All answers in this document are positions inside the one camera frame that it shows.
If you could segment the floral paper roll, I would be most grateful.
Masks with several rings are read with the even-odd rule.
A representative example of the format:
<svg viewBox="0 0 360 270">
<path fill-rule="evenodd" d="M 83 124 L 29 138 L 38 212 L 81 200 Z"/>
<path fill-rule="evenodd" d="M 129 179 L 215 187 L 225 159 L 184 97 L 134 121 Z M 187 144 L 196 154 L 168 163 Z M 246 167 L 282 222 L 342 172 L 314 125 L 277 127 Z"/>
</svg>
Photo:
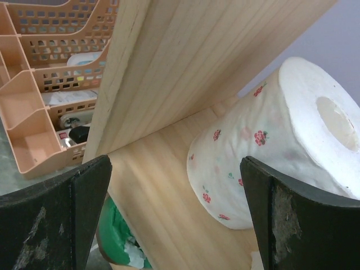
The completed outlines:
<svg viewBox="0 0 360 270">
<path fill-rule="evenodd" d="M 205 210 L 233 230 L 253 226 L 240 170 L 246 156 L 358 199 L 359 106 L 321 67 L 290 57 L 202 131 L 188 152 L 188 180 Z"/>
</svg>

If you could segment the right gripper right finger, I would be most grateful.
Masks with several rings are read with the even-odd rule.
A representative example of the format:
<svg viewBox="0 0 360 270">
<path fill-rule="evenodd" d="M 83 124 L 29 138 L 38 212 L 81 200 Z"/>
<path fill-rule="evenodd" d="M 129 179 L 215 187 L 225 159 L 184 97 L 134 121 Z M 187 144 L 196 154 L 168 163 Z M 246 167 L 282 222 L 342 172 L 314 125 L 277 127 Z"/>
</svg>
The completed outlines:
<svg viewBox="0 0 360 270">
<path fill-rule="evenodd" d="M 251 156 L 240 170 L 264 269 L 359 269 L 359 200 Z"/>
</svg>

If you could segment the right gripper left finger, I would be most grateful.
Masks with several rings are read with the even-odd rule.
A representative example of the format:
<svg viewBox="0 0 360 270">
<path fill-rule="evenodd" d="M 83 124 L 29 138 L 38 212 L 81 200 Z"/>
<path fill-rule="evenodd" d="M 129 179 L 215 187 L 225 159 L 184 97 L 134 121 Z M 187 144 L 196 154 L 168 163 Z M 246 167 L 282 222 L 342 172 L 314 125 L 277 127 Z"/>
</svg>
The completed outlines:
<svg viewBox="0 0 360 270">
<path fill-rule="evenodd" d="M 1 269 L 85 269 L 112 165 L 101 155 L 1 196 Z"/>
</svg>

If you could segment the items in file organizer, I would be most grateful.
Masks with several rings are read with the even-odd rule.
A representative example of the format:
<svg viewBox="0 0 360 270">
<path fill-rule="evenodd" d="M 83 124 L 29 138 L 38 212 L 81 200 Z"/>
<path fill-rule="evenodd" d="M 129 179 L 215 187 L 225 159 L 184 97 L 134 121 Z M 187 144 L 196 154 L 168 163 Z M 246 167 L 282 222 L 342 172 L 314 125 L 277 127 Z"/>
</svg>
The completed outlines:
<svg viewBox="0 0 360 270">
<path fill-rule="evenodd" d="M 63 148 L 87 141 L 105 65 L 105 53 L 80 53 L 69 58 L 61 77 L 52 73 L 44 81 L 41 96 Z"/>
</svg>

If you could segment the green wrapped roll lower left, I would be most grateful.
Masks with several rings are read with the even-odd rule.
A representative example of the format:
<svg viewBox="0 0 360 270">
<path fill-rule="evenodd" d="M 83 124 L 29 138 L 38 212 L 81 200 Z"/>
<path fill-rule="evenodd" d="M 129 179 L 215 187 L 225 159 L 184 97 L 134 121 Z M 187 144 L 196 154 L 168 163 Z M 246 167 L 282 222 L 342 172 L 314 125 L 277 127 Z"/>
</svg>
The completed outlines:
<svg viewBox="0 0 360 270">
<path fill-rule="evenodd" d="M 134 269 L 152 269 L 147 256 L 110 196 L 104 201 L 96 237 L 100 252 L 110 263 Z"/>
</svg>

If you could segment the wooden two-tier shelf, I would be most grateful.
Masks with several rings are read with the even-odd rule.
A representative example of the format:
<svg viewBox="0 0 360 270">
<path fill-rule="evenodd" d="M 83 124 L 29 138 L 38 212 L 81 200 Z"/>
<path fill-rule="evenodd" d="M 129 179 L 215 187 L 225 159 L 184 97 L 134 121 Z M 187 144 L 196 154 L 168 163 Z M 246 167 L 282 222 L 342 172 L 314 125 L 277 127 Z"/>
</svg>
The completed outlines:
<svg viewBox="0 0 360 270">
<path fill-rule="evenodd" d="M 84 160 L 154 269 L 249 269 L 253 230 L 223 227 L 188 182 L 193 139 L 333 1 L 120 1 Z"/>
</svg>

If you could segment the orange plastic file organizer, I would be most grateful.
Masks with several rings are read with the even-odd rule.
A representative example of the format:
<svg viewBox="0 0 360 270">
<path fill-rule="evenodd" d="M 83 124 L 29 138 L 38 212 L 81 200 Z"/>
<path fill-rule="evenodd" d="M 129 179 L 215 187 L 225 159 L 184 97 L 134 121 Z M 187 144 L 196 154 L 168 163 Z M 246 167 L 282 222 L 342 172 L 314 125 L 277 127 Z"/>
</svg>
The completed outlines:
<svg viewBox="0 0 360 270">
<path fill-rule="evenodd" d="M 32 179 L 83 160 L 85 143 L 63 148 L 41 93 L 71 56 L 105 53 L 118 1 L 59 6 L 1 3 L 1 120 L 19 173 Z"/>
</svg>

